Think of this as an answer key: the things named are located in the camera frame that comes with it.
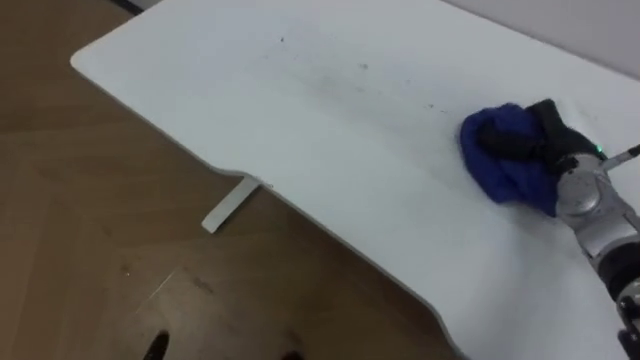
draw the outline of blue towel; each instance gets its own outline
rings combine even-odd
[[[477,144],[476,132],[489,121],[500,131],[544,137],[537,119],[515,104],[487,108],[467,117],[460,129],[460,146],[471,176],[498,204],[518,201],[555,217],[557,178],[547,172],[541,161],[515,162],[484,152]]]

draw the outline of wooden floor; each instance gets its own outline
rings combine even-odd
[[[128,14],[0,1],[0,359],[142,359],[160,329],[176,360],[454,358],[425,307],[270,194],[200,228],[238,180],[69,66]]]

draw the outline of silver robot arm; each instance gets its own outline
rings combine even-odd
[[[611,184],[608,171],[640,155],[640,145],[602,160],[575,154],[558,182],[558,217],[604,282],[626,326],[618,338],[640,359],[640,218]]]

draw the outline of white wall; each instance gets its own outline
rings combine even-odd
[[[159,1],[132,0],[142,8]],[[640,79],[640,0],[447,2]]]

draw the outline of table surface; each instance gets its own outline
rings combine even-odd
[[[430,306],[466,356],[624,358],[572,233],[491,203],[456,135],[483,107],[553,97],[617,152],[640,138],[640,83],[436,0],[167,0],[72,64],[342,239]],[[638,170],[612,174],[636,208]]]

